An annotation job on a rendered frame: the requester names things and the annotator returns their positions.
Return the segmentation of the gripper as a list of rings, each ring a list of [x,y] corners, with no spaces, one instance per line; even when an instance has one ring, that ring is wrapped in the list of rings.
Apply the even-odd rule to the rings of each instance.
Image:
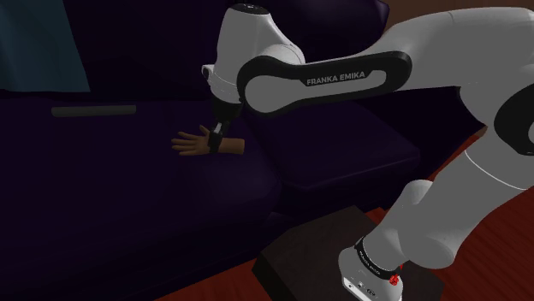
[[[211,98],[211,108],[214,116],[214,127],[210,130],[208,146],[210,153],[217,153],[226,136],[229,123],[240,115],[243,103],[228,103],[218,97]]]

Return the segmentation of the brown model hand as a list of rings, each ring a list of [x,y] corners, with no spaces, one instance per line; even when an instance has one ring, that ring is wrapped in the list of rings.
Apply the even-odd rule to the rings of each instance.
[[[243,155],[245,151],[245,140],[237,138],[222,138],[217,150],[211,150],[209,138],[211,132],[203,125],[199,126],[201,135],[178,132],[179,138],[171,139],[171,148],[178,151],[180,156],[202,156],[211,153],[224,153]]]

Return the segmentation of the dark purple sofa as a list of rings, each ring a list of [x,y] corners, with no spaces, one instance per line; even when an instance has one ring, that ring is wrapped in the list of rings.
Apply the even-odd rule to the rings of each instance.
[[[0,89],[0,301],[150,301],[255,257],[295,224],[394,202],[481,123],[454,87],[244,111],[243,155],[180,156],[211,127],[200,72],[234,2],[267,8],[309,61],[374,43],[381,0],[63,0],[89,92]],[[54,117],[52,107],[136,105]]]

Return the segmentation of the grey flat bar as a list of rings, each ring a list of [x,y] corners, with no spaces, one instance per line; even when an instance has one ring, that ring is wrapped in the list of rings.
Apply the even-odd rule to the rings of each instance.
[[[51,114],[57,118],[133,115],[136,111],[136,105],[69,106],[52,107],[50,110]]]

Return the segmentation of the dark robot stand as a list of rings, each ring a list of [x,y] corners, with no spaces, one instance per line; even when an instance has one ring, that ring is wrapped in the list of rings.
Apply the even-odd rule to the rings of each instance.
[[[376,223],[355,206],[288,229],[252,272],[272,301],[360,301],[343,285],[338,255]]]

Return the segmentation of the teal cushion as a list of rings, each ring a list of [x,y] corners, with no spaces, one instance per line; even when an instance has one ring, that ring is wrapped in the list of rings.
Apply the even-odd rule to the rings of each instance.
[[[63,0],[0,0],[0,89],[90,91]]]

